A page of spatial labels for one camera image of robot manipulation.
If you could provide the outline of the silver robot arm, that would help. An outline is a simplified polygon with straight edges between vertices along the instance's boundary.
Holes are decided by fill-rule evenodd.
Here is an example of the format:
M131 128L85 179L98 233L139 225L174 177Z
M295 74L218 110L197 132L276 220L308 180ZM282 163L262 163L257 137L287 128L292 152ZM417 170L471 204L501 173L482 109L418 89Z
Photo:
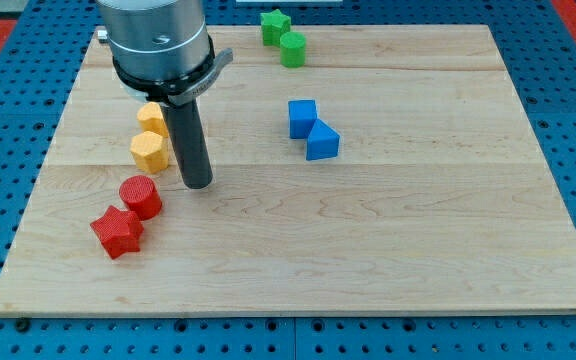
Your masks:
M113 65L126 87L148 101L194 101L233 61L217 53L201 0L97 0Z

